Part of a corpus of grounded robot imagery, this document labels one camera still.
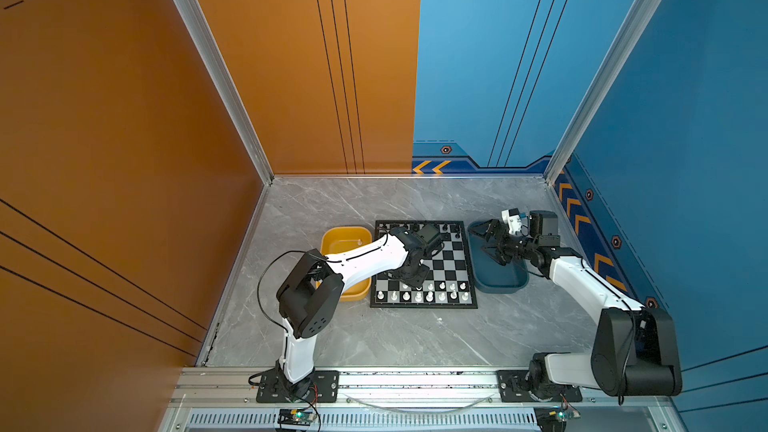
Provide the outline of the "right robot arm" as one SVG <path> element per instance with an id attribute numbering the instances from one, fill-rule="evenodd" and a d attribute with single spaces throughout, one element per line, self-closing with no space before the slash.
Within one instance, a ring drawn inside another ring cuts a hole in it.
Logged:
<path id="1" fill-rule="evenodd" d="M 602 278 L 574 249 L 564 247 L 558 217 L 537 210 L 521 221 L 516 209 L 476 223 L 469 233 L 498 265 L 532 265 L 565 290 L 596 324 L 586 353 L 537 353 L 524 378 L 512 386 L 547 401 L 569 389 L 598 389 L 629 396 L 677 396 L 682 369 L 672 317 L 648 308 Z"/>

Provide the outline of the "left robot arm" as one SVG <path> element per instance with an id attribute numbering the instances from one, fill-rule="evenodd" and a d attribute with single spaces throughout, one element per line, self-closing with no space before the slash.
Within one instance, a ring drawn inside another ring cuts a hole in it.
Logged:
<path id="1" fill-rule="evenodd" d="M 284 331 L 276 371 L 289 395 L 304 399 L 312 389 L 316 336 L 330 323 L 344 292 L 380 273 L 420 287 L 429 271 L 424 261 L 441 249 L 439 229 L 425 225 L 415 232 L 395 228 L 348 252 L 328 256 L 316 249 L 304 252 L 276 292 Z"/>

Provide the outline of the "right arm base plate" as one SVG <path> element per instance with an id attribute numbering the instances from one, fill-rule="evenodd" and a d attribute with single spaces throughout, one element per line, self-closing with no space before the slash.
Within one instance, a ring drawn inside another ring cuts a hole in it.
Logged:
<path id="1" fill-rule="evenodd" d="M 500 398 L 504 403 L 581 402 L 581 390 L 571 385 L 561 385 L 548 379 L 534 379 L 529 370 L 503 369 L 496 372 Z"/>

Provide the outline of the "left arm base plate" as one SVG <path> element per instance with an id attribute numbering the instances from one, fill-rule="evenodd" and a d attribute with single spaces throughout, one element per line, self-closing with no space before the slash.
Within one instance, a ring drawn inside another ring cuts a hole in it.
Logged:
<path id="1" fill-rule="evenodd" d="M 254 374 L 249 384 L 256 388 L 256 402 L 276 403 L 335 403 L 338 397 L 340 373 L 337 370 L 314 370 L 297 383 L 291 383 L 277 368 Z"/>

